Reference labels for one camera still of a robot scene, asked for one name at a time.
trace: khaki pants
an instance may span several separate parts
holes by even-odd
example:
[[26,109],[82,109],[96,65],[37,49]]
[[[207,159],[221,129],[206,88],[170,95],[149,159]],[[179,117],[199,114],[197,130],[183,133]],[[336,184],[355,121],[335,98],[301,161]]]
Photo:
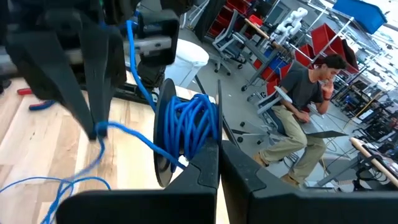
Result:
[[323,139],[306,136],[298,122],[294,119],[293,113],[288,111],[285,106],[273,106],[272,109],[275,115],[282,121],[288,137],[262,150],[260,153],[261,158],[269,162],[278,161],[305,147],[304,155],[289,171],[291,178],[302,183],[311,174],[317,162],[326,151],[326,145]]

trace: dark t-shirt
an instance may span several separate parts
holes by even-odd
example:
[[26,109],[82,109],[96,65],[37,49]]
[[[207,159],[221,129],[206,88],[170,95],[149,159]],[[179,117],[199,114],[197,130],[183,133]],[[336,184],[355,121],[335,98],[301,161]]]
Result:
[[280,81],[280,85],[287,90],[293,106],[298,110],[302,110],[310,102],[323,102],[321,84],[310,81],[307,68],[289,71]]

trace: black clamp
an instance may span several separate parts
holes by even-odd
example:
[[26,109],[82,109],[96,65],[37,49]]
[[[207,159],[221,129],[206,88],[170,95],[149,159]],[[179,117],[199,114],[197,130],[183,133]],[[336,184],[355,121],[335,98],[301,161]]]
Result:
[[362,172],[367,171],[367,170],[369,170],[370,168],[373,167],[373,166],[372,166],[372,162],[371,162],[372,159],[377,159],[377,160],[381,161],[381,160],[382,160],[382,157],[381,157],[380,155],[378,155],[378,154],[373,154],[373,155],[371,155],[371,156],[369,156],[369,157],[363,159],[363,161],[361,161],[361,162],[359,163],[359,166],[360,166],[361,168],[359,168],[359,169],[355,172],[355,175],[356,175],[356,177],[357,177],[359,180],[363,180],[363,181],[375,180],[374,178],[361,177],[361,173],[362,173]]

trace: man's hand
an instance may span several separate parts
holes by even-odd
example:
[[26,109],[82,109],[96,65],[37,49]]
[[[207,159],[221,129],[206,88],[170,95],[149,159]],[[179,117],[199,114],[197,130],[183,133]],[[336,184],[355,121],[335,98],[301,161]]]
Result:
[[297,119],[303,123],[307,123],[310,121],[310,115],[307,112],[299,111],[294,115],[296,115]]
[[323,98],[330,99],[333,94],[333,80],[328,80],[326,83],[322,84]]

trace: red storage container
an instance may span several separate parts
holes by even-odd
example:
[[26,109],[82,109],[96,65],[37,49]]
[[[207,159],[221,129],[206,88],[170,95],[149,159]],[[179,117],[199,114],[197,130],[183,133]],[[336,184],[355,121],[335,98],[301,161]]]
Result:
[[217,20],[214,21],[213,25],[211,25],[208,33],[212,36],[212,37],[217,37],[218,34],[220,34],[221,31],[223,31],[225,27],[218,22]]
[[266,67],[266,69],[264,69],[264,71],[262,72],[261,77],[267,82],[272,82],[275,79],[278,79],[278,74],[272,71],[270,67]]
[[225,28],[229,26],[229,23],[231,22],[232,19],[232,12],[229,11],[228,9],[222,7],[220,10],[220,13],[217,16],[217,21],[220,22]]
[[281,78],[285,78],[285,76],[286,76],[286,74],[289,71],[291,66],[292,66],[292,64],[290,63],[290,64],[280,68],[280,77]]
[[257,16],[255,16],[255,15],[251,15],[249,17],[249,20],[250,20],[250,22],[252,22],[253,24],[255,24],[255,25],[259,26],[259,27],[262,26],[262,20],[260,18],[258,18]]
[[[335,31],[333,31],[327,24],[323,24],[322,26],[311,31],[312,36],[312,45],[314,54],[317,55],[321,50],[329,43],[329,41],[334,38],[336,35]],[[337,37],[324,51],[323,53],[330,54],[339,54],[343,58],[344,49],[343,44],[341,43],[341,38]]]
[[262,63],[260,60],[256,59],[253,63],[254,68],[259,69],[261,67]]
[[279,86],[279,80],[275,79],[271,82],[267,82],[267,96],[273,94],[275,92],[275,86]]
[[[298,48],[298,49],[300,49],[306,56],[310,57],[311,59],[314,59],[314,58],[315,58],[315,54],[313,53],[313,49],[312,49],[311,45],[305,44],[305,45],[301,46],[301,47]],[[309,65],[311,65],[311,60],[308,59],[308,58],[306,58],[306,56],[304,56],[304,55],[301,54],[300,52],[295,51],[294,54],[295,54],[295,56],[296,56],[296,60],[297,60],[298,62],[300,62],[302,65],[304,65],[304,66],[306,66],[306,67],[309,66]]]
[[227,0],[225,6],[230,9],[236,9],[239,13],[245,14],[248,4],[242,0]]
[[358,68],[358,63],[356,61],[356,56],[355,53],[353,51],[353,49],[351,49],[351,47],[348,46],[347,41],[343,40],[343,49],[344,49],[344,54],[346,56],[346,61],[347,61],[347,72],[350,72],[352,74],[357,73],[359,71]]
[[[262,63],[260,60],[255,60],[253,63],[254,68],[259,69],[261,67]],[[272,69],[270,67],[266,67],[264,71],[261,74],[261,77],[263,80],[266,80],[268,82],[271,82],[272,80],[276,79],[278,77],[277,72],[272,72]]]

